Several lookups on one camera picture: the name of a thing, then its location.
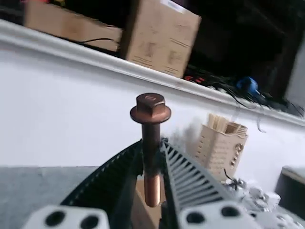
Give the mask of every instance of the gray carpet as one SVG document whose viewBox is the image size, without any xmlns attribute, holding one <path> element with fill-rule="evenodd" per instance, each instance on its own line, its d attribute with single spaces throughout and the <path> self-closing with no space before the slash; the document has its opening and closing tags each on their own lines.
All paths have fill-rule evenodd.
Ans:
<svg viewBox="0 0 305 229">
<path fill-rule="evenodd" d="M 20 229 L 30 213 L 59 204 L 96 167 L 0 167 L 0 229 Z"/>
</svg>

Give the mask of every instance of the bolt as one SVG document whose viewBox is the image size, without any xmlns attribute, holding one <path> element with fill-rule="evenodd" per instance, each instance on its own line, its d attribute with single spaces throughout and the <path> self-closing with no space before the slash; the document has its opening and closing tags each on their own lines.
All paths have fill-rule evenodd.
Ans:
<svg viewBox="0 0 305 229">
<path fill-rule="evenodd" d="M 157 152 L 160 143 L 160 123 L 171 117 L 171 110 L 160 94 L 145 93 L 137 97 L 131 118 L 142 124 L 145 202 L 150 207 L 160 203 L 160 167 Z"/>
</svg>

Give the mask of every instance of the shelf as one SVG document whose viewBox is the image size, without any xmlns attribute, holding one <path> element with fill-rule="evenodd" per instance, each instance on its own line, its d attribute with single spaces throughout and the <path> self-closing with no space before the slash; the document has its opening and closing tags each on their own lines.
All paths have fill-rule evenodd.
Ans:
<svg viewBox="0 0 305 229">
<path fill-rule="evenodd" d="M 253 108 L 255 107 L 254 109 L 248 109 L 237 104 L 237 102 L 226 93 L 142 67 L 120 58 L 116 58 L 102 52 L 47 35 L 45 33 L 34 31 L 8 21 L 0 20 L 0 41 L 27 49 L 36 50 L 38 52 L 59 56 L 76 62 L 89 64 L 95 67 L 104 68 L 113 72 L 128 75 L 130 77 L 170 87 L 178 91 L 204 97 L 221 104 L 239 107 L 240 109 L 248 110 L 253 113 L 259 113 L 264 116 L 269 116 L 292 124 L 305 126 L 304 118 L 266 107 L 262 109 L 262 107 L 258 104 L 253 104 L 247 100 L 241 100 L 246 106 Z"/>
</svg>

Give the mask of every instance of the bolt head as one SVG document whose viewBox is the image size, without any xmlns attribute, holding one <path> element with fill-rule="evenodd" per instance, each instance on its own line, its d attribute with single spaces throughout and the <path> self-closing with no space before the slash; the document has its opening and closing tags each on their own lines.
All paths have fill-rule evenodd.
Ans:
<svg viewBox="0 0 305 229">
<path fill-rule="evenodd" d="M 158 115 L 165 111 L 165 99 L 160 94 L 141 94 L 137 97 L 137 111 L 149 116 Z"/>
</svg>

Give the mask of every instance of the blue object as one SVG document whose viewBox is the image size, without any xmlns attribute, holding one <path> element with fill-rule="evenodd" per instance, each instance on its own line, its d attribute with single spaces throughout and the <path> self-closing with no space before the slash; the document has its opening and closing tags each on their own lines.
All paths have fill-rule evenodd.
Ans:
<svg viewBox="0 0 305 229">
<path fill-rule="evenodd" d="M 259 94 L 258 92 L 258 84 L 251 77 L 247 76 L 240 81 L 237 82 L 236 87 L 244 92 L 248 92 L 252 95 Z"/>
</svg>

